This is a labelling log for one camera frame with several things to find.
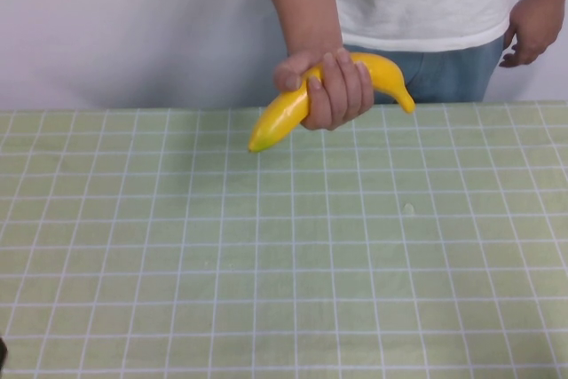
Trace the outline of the person's right hand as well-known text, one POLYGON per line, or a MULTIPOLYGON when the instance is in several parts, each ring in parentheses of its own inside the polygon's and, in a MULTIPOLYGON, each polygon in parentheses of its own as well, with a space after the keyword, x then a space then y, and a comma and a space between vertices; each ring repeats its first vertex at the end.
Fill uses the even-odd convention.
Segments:
POLYGON ((334 130, 364 114, 374 104, 374 88, 367 68, 354 62, 341 45, 290 54, 274 70, 276 88, 298 89, 302 75, 314 65, 322 66, 322 78, 311 78, 307 83, 310 112, 303 120, 306 129, 334 130))

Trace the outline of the person's left hand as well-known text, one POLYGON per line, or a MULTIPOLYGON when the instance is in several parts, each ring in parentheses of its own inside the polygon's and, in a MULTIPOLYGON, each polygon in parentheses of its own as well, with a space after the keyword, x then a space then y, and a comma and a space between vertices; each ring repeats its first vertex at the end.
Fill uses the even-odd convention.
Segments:
POLYGON ((509 15, 500 67, 532 64, 553 44, 564 23, 564 0, 519 0, 509 15))

